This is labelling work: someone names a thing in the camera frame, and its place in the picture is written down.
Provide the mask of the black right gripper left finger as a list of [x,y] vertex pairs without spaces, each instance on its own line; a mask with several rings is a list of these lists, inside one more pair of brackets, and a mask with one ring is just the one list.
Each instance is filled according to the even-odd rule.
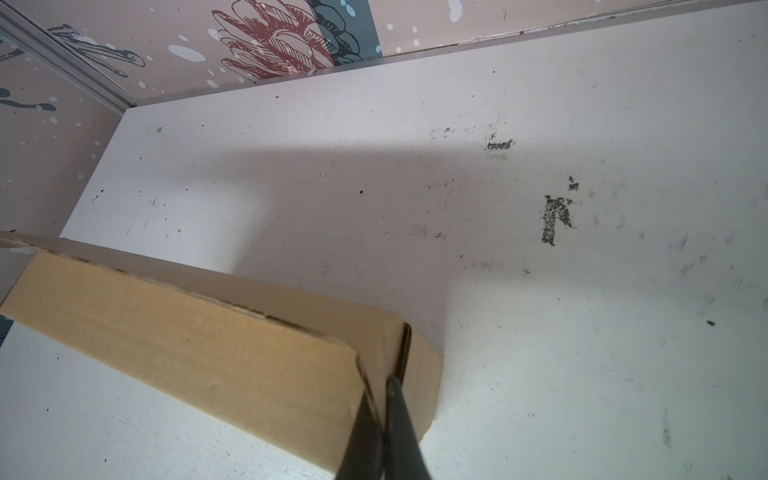
[[379,480],[383,476],[383,438],[363,395],[336,480]]

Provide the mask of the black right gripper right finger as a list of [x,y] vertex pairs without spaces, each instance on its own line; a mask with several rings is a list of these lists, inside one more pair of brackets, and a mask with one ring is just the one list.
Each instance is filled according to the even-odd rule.
[[410,420],[402,386],[396,376],[387,381],[387,419],[384,434],[385,478],[431,480]]

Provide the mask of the brown cardboard paper box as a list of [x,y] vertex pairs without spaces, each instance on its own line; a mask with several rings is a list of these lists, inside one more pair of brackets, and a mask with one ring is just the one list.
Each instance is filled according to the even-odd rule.
[[398,314],[62,238],[5,232],[32,259],[1,313],[336,475],[361,398],[383,438],[396,376],[418,443],[443,361]]

